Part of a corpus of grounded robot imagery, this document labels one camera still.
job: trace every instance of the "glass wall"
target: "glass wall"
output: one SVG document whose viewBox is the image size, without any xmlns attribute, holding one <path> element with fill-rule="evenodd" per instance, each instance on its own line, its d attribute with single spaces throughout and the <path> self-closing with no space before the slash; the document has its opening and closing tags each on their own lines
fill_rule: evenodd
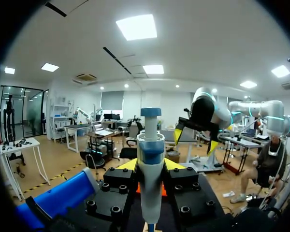
<svg viewBox="0 0 290 232">
<path fill-rule="evenodd" d="M 4 130 L 4 110 L 11 96 L 14 109 L 15 139 L 28 138 L 43 134 L 42 105 L 43 91 L 39 89 L 0 86 L 0 142 L 6 140 Z"/>
</svg>

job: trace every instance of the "yellow black tape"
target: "yellow black tape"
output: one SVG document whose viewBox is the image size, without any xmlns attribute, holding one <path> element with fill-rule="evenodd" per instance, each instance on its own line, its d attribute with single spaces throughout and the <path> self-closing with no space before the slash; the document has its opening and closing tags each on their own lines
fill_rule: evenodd
<svg viewBox="0 0 290 232">
<path fill-rule="evenodd" d="M 54 179 L 56 179 L 56 178 L 58 178 L 58 177 L 62 177 L 62 178 L 64 178 L 65 180 L 68 180 L 68 179 L 67 179 L 63 174 L 65 174 L 65 173 L 67 173 L 67 172 L 73 170 L 74 168 L 77 168 L 77 167 L 81 166 L 83 163 L 85 163 L 85 161 L 82 162 L 82 163 L 80 163 L 80 164 L 77 164 L 76 166 L 74 166 L 74 167 L 72 167 L 72 168 L 69 168 L 68 170 L 66 170 L 66 171 L 64 171 L 64 172 L 62 172 L 62 173 L 60 173 L 60 174 L 58 174 L 58 175 L 55 175 L 53 178 L 49 179 L 49 181 L 52 181 L 52 180 L 54 180 Z M 41 186 L 43 186 L 43 185 L 45 185 L 45 184 L 47 184 L 47 182 L 43 182 L 43 183 L 41 183 L 41 184 L 39 184 L 39 185 L 37 185 L 37 186 L 34 186 L 34 187 L 32 187 L 32 188 L 29 188 L 28 190 L 23 191 L 23 193 L 30 192 L 31 190 L 37 189 L 38 187 L 41 187 Z"/>
</svg>

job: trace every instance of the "computer monitor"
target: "computer monitor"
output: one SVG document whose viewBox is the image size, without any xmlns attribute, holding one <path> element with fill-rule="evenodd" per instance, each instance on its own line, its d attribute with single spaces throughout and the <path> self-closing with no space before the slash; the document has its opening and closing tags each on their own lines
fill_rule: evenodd
<svg viewBox="0 0 290 232">
<path fill-rule="evenodd" d="M 104 114 L 104 119 L 113 119 L 113 115 L 112 114 Z"/>
<path fill-rule="evenodd" d="M 99 121 L 101 118 L 101 115 L 96 115 L 96 121 Z"/>
<path fill-rule="evenodd" d="M 113 117 L 113 120 L 120 120 L 120 115 L 113 114 L 112 117 Z"/>
</svg>

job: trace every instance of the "person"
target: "person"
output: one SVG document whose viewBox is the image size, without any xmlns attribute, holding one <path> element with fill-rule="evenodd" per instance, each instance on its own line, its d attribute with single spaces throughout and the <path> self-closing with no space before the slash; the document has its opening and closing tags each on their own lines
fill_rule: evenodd
<svg viewBox="0 0 290 232">
<path fill-rule="evenodd" d="M 264 188 L 269 188 L 274 181 L 274 191 L 271 196 L 276 196 L 283 186 L 281 178 L 285 172 L 287 156 L 286 148 L 280 138 L 272 135 L 270 142 L 262 148 L 257 160 L 253 161 L 254 168 L 246 170 L 242 174 L 240 195 L 231 199 L 230 202 L 238 203 L 246 200 L 246 189 L 249 179 L 252 179 L 255 184 L 259 184 Z"/>
</svg>

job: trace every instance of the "robotic arm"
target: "robotic arm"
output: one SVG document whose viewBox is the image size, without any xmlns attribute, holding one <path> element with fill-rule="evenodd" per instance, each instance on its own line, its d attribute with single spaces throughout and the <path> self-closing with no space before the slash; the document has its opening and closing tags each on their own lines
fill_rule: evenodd
<svg viewBox="0 0 290 232">
<path fill-rule="evenodd" d="M 77 107 L 76 108 L 76 111 L 77 112 L 80 112 L 82 115 L 84 115 L 86 117 L 86 121 L 87 123 L 91 123 L 91 122 L 94 122 L 95 121 L 95 118 L 93 117 L 92 114 L 87 114 L 84 110 L 82 110 L 81 108 Z"/>
<path fill-rule="evenodd" d="M 212 151 L 218 142 L 218 131 L 239 122 L 242 114 L 267 119 L 267 133 L 269 135 L 286 135 L 290 137 L 290 116 L 284 116 L 284 106 L 281 101 L 241 102 L 234 101 L 227 106 L 222 105 L 210 94 L 210 89 L 201 87 L 194 94 L 189 119 L 180 117 L 174 131 L 175 143 L 178 143 L 184 127 L 197 131 L 210 131 Z"/>
</svg>

